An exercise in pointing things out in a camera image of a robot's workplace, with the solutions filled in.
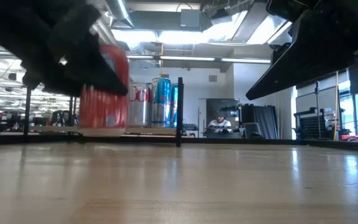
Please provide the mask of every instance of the wooden table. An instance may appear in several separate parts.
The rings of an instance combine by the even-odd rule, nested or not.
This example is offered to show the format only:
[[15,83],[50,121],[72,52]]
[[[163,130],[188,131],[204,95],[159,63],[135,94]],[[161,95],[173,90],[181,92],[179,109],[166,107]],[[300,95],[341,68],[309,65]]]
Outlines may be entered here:
[[0,146],[0,223],[358,223],[358,152]]

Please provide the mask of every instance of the black cable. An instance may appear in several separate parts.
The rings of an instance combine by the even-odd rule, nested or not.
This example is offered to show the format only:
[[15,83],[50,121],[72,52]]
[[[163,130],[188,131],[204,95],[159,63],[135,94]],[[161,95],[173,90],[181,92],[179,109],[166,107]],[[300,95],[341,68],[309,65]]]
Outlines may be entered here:
[[188,7],[190,7],[190,9],[193,9],[193,7],[191,5],[189,5],[187,2],[181,2],[181,3],[179,3],[179,5],[177,7],[177,11],[179,9],[179,6],[182,5],[182,4],[186,4]]

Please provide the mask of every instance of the coca-cola can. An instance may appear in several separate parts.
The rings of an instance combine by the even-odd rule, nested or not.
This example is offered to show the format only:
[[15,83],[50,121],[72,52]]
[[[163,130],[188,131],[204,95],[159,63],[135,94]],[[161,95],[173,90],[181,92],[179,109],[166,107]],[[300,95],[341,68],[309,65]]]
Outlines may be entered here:
[[128,122],[130,127],[150,125],[150,91],[146,83],[129,84]]

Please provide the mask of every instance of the ceiling duct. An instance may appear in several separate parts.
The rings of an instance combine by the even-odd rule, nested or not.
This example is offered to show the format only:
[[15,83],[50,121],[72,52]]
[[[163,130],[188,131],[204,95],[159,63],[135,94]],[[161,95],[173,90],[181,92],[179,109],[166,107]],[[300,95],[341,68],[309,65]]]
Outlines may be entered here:
[[134,24],[129,17],[129,11],[125,0],[106,0],[106,5],[113,18],[123,22],[131,28],[134,28]]

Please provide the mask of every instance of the person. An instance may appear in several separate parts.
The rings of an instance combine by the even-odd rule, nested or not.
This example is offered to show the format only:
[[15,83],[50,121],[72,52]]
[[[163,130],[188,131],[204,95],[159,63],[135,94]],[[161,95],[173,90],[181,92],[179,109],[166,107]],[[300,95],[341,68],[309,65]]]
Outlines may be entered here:
[[[224,119],[224,117],[218,116],[218,117],[215,117],[215,119],[209,123],[208,127],[210,127],[210,126],[229,126],[230,127],[231,123],[230,123],[230,121]],[[214,130],[215,133],[220,132],[220,131],[223,131],[223,129],[215,129]]]

